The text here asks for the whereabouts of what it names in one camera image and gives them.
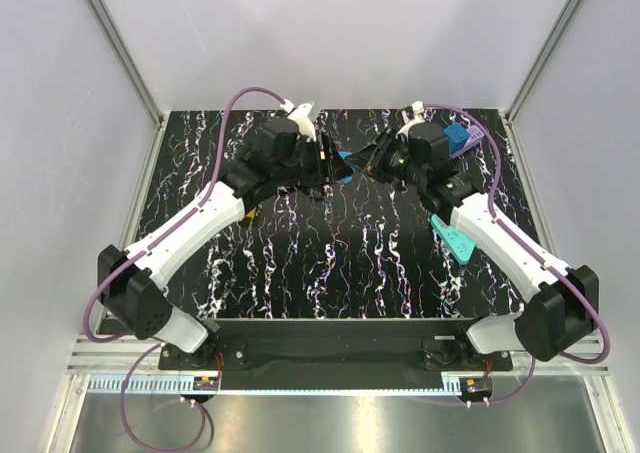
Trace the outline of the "light blue plug adapter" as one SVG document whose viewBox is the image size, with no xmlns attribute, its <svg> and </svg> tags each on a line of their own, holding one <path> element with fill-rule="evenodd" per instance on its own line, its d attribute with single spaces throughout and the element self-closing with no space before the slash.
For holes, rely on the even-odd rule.
<svg viewBox="0 0 640 453">
<path fill-rule="evenodd" d="M 346 158 L 350 155 L 349 151 L 339 151 L 339 157 L 341 158 L 342 163 L 338 168 L 338 176 L 339 182 L 341 184 L 348 184 L 352 181 L 354 175 L 354 169 L 352 166 L 346 161 Z"/>
</svg>

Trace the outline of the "blue cube socket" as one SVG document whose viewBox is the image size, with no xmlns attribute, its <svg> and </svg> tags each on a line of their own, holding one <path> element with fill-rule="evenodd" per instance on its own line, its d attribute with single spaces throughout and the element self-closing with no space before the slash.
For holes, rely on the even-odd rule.
<svg viewBox="0 0 640 453">
<path fill-rule="evenodd" d="M 449 142 L 449 155 L 454 156 L 464 148 L 470 138 L 469 131 L 460 123 L 453 123 L 444 129 Z"/>
</svg>

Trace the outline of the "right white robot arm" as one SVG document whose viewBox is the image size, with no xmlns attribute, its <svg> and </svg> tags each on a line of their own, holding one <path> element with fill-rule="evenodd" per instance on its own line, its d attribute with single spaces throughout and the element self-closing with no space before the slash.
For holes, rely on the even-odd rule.
<svg viewBox="0 0 640 453">
<path fill-rule="evenodd" d="M 378 182 L 414 187 L 425 209 L 469 237 L 524 299 L 522 312 L 485 317 L 466 330 L 453 347 L 460 366 L 476 369 L 500 350 L 525 351 L 547 362 L 595 330 L 597 274 L 558 259 L 501 212 L 450 156 L 441 127 L 387 128 L 345 160 Z"/>
</svg>

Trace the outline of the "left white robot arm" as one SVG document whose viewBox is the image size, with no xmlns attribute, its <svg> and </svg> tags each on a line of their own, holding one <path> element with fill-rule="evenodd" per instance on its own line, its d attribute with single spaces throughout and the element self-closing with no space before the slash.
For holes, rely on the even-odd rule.
<svg viewBox="0 0 640 453">
<path fill-rule="evenodd" d="M 98 301 L 137 339 L 155 338 L 181 350 L 196 369 L 215 359 L 214 333 L 172 305 L 163 290 L 205 243 L 283 192 L 321 191 L 350 175 L 327 133 L 304 119 L 272 118 L 246 136 L 236 156 L 203 192 L 157 230 L 98 259 Z"/>
</svg>

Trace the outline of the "purple power strip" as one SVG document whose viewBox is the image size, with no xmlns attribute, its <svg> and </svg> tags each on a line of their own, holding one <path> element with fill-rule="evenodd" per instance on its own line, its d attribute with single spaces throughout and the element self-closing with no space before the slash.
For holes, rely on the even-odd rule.
<svg viewBox="0 0 640 453">
<path fill-rule="evenodd" d="M 469 138 L 467 139 L 465 145 L 459 150 L 460 154 L 464 154 L 467 151 L 479 146 L 485 136 L 483 129 L 478 127 L 477 125 L 471 125 L 467 129 L 467 132 L 469 133 Z"/>
</svg>

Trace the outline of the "teal triangular power strip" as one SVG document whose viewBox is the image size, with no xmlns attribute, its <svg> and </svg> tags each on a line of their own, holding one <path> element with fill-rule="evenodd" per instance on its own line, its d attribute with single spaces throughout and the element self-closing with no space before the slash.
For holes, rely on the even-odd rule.
<svg viewBox="0 0 640 453">
<path fill-rule="evenodd" d="M 475 252 L 476 243 L 458 229 L 445 224 L 435 214 L 430 217 L 430 223 L 457 263 L 462 266 L 467 265 Z"/>
</svg>

